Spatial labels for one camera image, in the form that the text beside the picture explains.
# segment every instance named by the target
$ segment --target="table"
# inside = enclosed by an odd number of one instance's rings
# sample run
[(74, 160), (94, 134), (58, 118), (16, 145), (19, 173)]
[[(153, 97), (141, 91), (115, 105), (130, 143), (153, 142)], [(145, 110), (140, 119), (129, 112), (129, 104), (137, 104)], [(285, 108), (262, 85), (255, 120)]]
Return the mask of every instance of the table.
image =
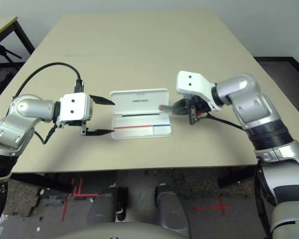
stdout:
[[(299, 140), (299, 113), (247, 49), (212, 11), (132, 12), (64, 15), (0, 96), (4, 117), (17, 88), (38, 67), (66, 62), (81, 73), (85, 92), (109, 97), (111, 91), (169, 89), (176, 92), (180, 70), (201, 73), (211, 82), (247, 72), (257, 79), (292, 136)], [(51, 67), (40, 72), (23, 94), (57, 101), (73, 92), (75, 74)], [(213, 113), (238, 123), (232, 107)], [(94, 105), (90, 129), (110, 129), (110, 106)], [(246, 134), (204, 119), (189, 125), (187, 117), (170, 116), (172, 135), (163, 138), (113, 140), (110, 135), (80, 136), (80, 128), (57, 129), (49, 143), (34, 136), (13, 172), (69, 172), (136, 168), (254, 165), (257, 160)], [(52, 123), (36, 130), (47, 134)]]
[(0, 17), (0, 42), (14, 31), (28, 52), (32, 54), (34, 47), (24, 33), (17, 19), (18, 18), (16, 16)]

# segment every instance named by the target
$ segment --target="black wire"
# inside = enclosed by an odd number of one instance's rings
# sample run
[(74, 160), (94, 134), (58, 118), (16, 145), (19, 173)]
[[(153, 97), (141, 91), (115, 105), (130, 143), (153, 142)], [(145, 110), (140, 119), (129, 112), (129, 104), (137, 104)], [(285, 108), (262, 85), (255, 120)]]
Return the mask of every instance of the black wire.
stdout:
[[(63, 62), (52, 62), (52, 63), (46, 64), (44, 66), (41, 66), (40, 68), (36, 69), (31, 75), (29, 75), (28, 78), (26, 78), (25, 81), (23, 82), (23, 84), (20, 86), (20, 88), (18, 89), (18, 91), (16, 92), (16, 94), (15, 94), (15, 96), (13, 98), (16, 98), (16, 97), (18, 97), (20, 95), (20, 93), (23, 90), (23, 88), (25, 87), (25, 85), (32, 79), (33, 76), (35, 76), (37, 73), (39, 73), (40, 71), (42, 71), (45, 68), (48, 68), (50, 66), (56, 66), (56, 65), (66, 66), (66, 67), (72, 69), (76, 73), (76, 75), (78, 77), (77, 80), (81, 80), (80, 73), (73, 66), (71, 66), (69, 64), (66, 64), (66, 63), (63, 63)], [(54, 125), (50, 129), (50, 131), (49, 131), (48, 135), (46, 136), (45, 140), (43, 140), (42, 136), (37, 131), (35, 131), (34, 134), (36, 136), (38, 136), (38, 138), (40, 139), (40, 141), (43, 144), (46, 144), (49, 141), (49, 139), (51, 138), (51, 136), (53, 135), (53, 133), (55, 132), (56, 128), (57, 128), (57, 126)]]
[(46, 144), (49, 141), (49, 139), (51, 138), (51, 136), (53, 135), (53, 133), (55, 132), (56, 128), (57, 128), (57, 125), (55, 124), (50, 129), (50, 131), (49, 131), (48, 135), (46, 136), (45, 140), (43, 140), (42, 136), (37, 131), (35, 131), (34, 134), (39, 137), (39, 139), (42, 142), (42, 144)]
[(20, 86), (20, 88), (16, 92), (14, 98), (18, 97), (20, 95), (20, 93), (23, 90), (23, 88), (25, 87), (25, 85), (31, 80), (31, 78), (33, 76), (35, 76), (37, 73), (39, 73), (40, 71), (42, 71), (43, 69), (45, 69), (47, 67), (56, 66), (56, 65), (61, 65), (61, 66), (66, 66), (66, 67), (71, 68), (76, 73), (76, 75), (78, 77), (78, 80), (81, 79), (80, 73), (73, 66), (71, 66), (69, 64), (66, 64), (66, 63), (63, 63), (63, 62), (52, 62), (52, 63), (46, 64), (44, 66), (41, 66), (40, 68), (36, 69), (31, 75), (29, 75), (28, 78), (25, 79), (25, 81), (23, 82), (23, 84)]
[(230, 121), (227, 121), (227, 120), (224, 120), (224, 119), (220, 119), (220, 118), (217, 118), (215, 116), (212, 116), (209, 112), (207, 112), (207, 115), (204, 116), (204, 117), (200, 117), (198, 118), (198, 120), (202, 120), (202, 119), (212, 119), (212, 120), (216, 120), (216, 121), (219, 121), (219, 122), (222, 122), (222, 123), (225, 123), (225, 124), (228, 124), (230, 126), (233, 126), (235, 128), (238, 128), (240, 130), (243, 130), (243, 128), (240, 126), (240, 125), (237, 125), (237, 124), (234, 124)]

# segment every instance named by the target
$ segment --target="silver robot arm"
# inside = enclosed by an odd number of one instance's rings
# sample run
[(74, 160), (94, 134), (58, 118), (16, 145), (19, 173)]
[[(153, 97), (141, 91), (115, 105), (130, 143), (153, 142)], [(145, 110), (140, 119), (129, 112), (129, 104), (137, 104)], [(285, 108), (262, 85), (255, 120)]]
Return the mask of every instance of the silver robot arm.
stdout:
[[(202, 75), (179, 72), (177, 90), (187, 101), (195, 96), (207, 104), (207, 111), (232, 105), (242, 129), (255, 147), (260, 163), (257, 174), (263, 195), (276, 206), (270, 233), (274, 238), (299, 238), (299, 143), (291, 137), (269, 98), (261, 93), (255, 78), (239, 74), (218, 84)], [(188, 106), (191, 123), (197, 120), (195, 105)]]
[(7, 181), (19, 156), (34, 135), (34, 128), (39, 122), (55, 123), (45, 144), (57, 128), (65, 125), (80, 126), (81, 135), (103, 135), (112, 130), (98, 129), (88, 131), (86, 121), (92, 117), (93, 102), (113, 105), (102, 97), (90, 96), (83, 92), (66, 94), (59, 102), (45, 101), (34, 95), (15, 98), (8, 114), (0, 120), (0, 215), (3, 212), (7, 195)]

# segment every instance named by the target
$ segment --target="white plastic case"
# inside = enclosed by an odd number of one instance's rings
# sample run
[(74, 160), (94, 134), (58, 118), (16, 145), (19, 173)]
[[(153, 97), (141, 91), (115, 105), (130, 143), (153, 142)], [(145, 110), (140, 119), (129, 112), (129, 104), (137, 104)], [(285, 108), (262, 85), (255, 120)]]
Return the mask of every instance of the white plastic case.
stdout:
[(153, 138), (171, 135), (168, 114), (159, 105), (168, 105), (168, 89), (113, 91), (113, 139)]

